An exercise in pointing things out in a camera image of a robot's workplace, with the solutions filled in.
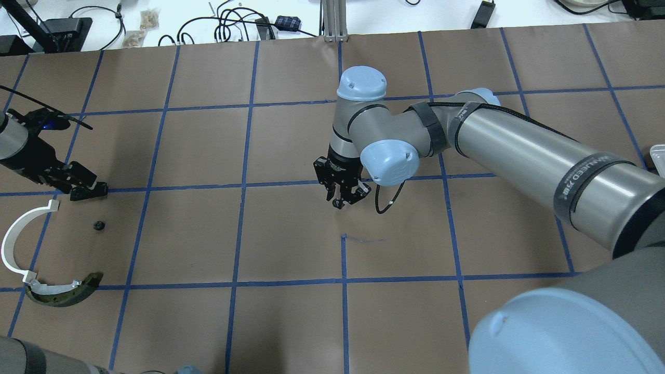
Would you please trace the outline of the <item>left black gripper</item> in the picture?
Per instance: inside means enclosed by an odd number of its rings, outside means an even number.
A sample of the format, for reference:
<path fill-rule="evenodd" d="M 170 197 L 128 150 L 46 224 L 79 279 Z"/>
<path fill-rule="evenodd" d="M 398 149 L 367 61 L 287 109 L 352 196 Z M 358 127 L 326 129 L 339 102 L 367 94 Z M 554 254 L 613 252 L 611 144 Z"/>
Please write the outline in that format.
<path fill-rule="evenodd" d="M 60 161 L 55 148 L 39 136 L 43 130 L 66 130 L 73 121 L 75 118 L 48 108 L 26 115 L 9 109 L 2 117 L 2 165 L 36 184 L 69 194 L 72 202 L 106 197 L 106 182 L 99 182 L 81 163 Z"/>

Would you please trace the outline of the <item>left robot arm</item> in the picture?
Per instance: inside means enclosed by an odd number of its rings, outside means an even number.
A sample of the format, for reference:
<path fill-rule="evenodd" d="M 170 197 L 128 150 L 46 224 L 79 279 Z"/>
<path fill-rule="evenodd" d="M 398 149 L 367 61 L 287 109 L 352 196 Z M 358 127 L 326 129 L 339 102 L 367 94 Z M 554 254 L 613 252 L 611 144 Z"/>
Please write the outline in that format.
<path fill-rule="evenodd" d="M 55 109 L 42 108 L 26 115 L 9 109 L 1 125 L 2 165 L 35 184 L 68 194 L 73 202 L 106 197 L 106 182 L 77 161 L 60 161 L 55 148 L 39 136 L 43 130 L 66 130 L 75 121 Z"/>

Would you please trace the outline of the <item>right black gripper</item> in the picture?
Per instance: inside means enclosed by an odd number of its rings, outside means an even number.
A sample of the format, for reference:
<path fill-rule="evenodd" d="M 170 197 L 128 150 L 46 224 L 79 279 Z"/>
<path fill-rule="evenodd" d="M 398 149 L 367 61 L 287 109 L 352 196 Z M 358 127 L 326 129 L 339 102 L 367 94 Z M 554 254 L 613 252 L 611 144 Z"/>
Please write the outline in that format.
<path fill-rule="evenodd" d="M 318 183 L 326 189 L 326 200 L 338 210 L 340 203 L 353 205 L 372 191 L 361 181 L 363 164 L 359 157 L 342 156 L 330 146 L 327 156 L 316 159 L 313 167 Z"/>

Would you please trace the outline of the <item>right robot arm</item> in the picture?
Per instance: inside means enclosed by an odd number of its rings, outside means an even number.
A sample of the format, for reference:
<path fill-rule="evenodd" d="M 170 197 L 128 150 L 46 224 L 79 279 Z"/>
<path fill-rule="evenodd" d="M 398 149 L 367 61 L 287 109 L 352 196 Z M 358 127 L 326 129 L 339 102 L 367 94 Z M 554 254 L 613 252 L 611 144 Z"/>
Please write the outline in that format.
<path fill-rule="evenodd" d="M 454 149 L 549 208 L 613 259 L 485 316 L 470 338 L 472 373 L 663 373 L 663 178 L 501 106 L 487 88 L 399 115 L 369 66 L 340 76 L 326 156 L 313 163 L 337 208 L 413 177 Z"/>

